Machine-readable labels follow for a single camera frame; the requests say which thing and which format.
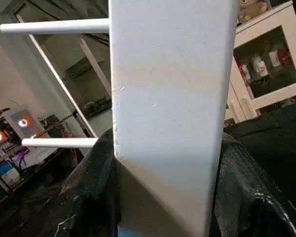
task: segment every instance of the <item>shelf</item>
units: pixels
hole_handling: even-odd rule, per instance
[[[267,79],[269,77],[271,78],[275,78],[281,74],[287,74],[290,73],[294,70],[293,67],[283,67],[283,66],[278,66],[275,68],[272,68],[272,70],[268,70],[268,75],[265,76],[258,76],[258,75],[254,75],[252,76],[252,78],[248,81],[245,81],[246,86],[250,86],[251,83],[255,82],[255,81],[260,81],[263,79]]]
[[[246,22],[244,24],[241,24],[240,26],[238,26],[236,28],[236,34],[242,32],[245,29],[251,27],[252,25],[255,25],[255,24],[259,23],[260,21],[262,21],[262,20],[276,14],[277,12],[289,7],[290,5],[293,5],[293,1],[288,1],[288,2],[285,2],[285,3],[281,4],[281,5],[276,6],[274,8],[271,8],[269,11],[266,11],[265,13],[263,13],[263,14],[261,14],[259,16],[256,16],[252,20],[250,20],[250,21],[248,21],[248,22]]]

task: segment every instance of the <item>white panel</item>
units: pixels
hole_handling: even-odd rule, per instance
[[[120,236],[208,234],[237,8],[110,1]]]

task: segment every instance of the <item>black fabric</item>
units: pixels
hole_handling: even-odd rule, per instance
[[[225,129],[296,208],[296,104]]]
[[[223,237],[296,237],[296,209],[243,145],[224,134],[215,199]]]
[[[42,237],[116,237],[120,219],[113,133],[107,131],[64,182]]]

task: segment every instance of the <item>white frame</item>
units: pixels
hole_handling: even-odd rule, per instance
[[[261,17],[240,26],[236,30],[235,45],[237,48],[277,27],[282,27],[296,69],[296,15],[293,2],[289,1],[263,14]],[[296,83],[254,98],[250,87],[247,87],[233,58],[231,84],[238,96],[239,103],[247,119],[259,115],[259,109],[296,95]]]
[[[228,109],[226,109],[226,112],[225,112],[225,119],[224,119],[225,121],[228,119],[233,119],[235,123],[239,123],[246,120],[231,83],[229,83],[229,88],[228,88],[227,105],[228,105]]]
[[[109,19],[83,19],[83,20],[73,20],[73,21],[48,21],[48,22],[33,22],[33,23],[25,23],[18,13],[18,11],[14,12],[13,14],[17,20],[20,22],[19,24],[3,24],[0,26],[0,30],[3,33],[28,33],[28,34],[79,34],[79,33],[88,33],[88,32],[98,32],[98,33],[107,33],[109,31]],[[65,92],[66,96],[69,98],[70,102],[72,103],[73,107],[78,112],[79,116],[81,117],[82,122],[85,124],[85,127],[90,131],[91,135],[95,138],[98,138],[97,132],[94,131],[89,124],[88,120],[83,115],[81,109],[76,104],[75,100],[71,96],[69,90],[67,89],[66,85],[62,82],[60,75],[54,69],[54,66],[48,59],[46,52],[40,47],[36,39],[33,35],[28,35],[31,42],[38,50],[40,55],[42,56],[44,62],[47,64],[49,69],[51,70],[52,74],[56,78],[57,82]],[[87,42],[80,37],[77,44],[81,47],[82,52],[85,54],[86,58],[88,59],[92,69],[97,74],[98,78],[100,79],[101,83],[103,84],[107,94],[111,97],[111,84],[106,78],[105,74],[103,73],[100,65],[98,64],[96,58],[94,57],[92,51],[90,50],[89,45]]]

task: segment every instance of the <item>wall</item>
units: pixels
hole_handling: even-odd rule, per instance
[[[0,14],[0,24],[11,22],[13,22],[13,16],[3,16]],[[12,64],[15,68],[15,71],[13,71],[19,72],[17,76],[15,73],[15,76],[12,77],[18,78],[19,83],[15,82],[12,84],[7,79],[3,80],[3,84],[0,82],[1,88],[5,84],[11,83],[10,90],[6,90],[1,94],[0,101],[9,101],[9,98],[4,94],[13,94],[13,97],[17,101],[26,101],[28,104],[31,104],[31,109],[37,112],[37,116],[42,117],[55,114],[58,118],[63,118],[74,110],[28,36],[15,34],[4,35],[0,32],[0,46],[2,52],[10,59],[10,62],[13,62]],[[5,64],[0,64],[0,71],[3,72],[6,70]],[[21,90],[20,94],[23,95],[15,95],[16,91],[18,91],[16,87]],[[85,136],[81,127],[74,119],[70,119],[69,124],[74,134],[81,137]]]
[[[29,86],[24,83],[14,63],[0,45],[0,110],[15,105],[27,104],[32,111],[45,113]]]

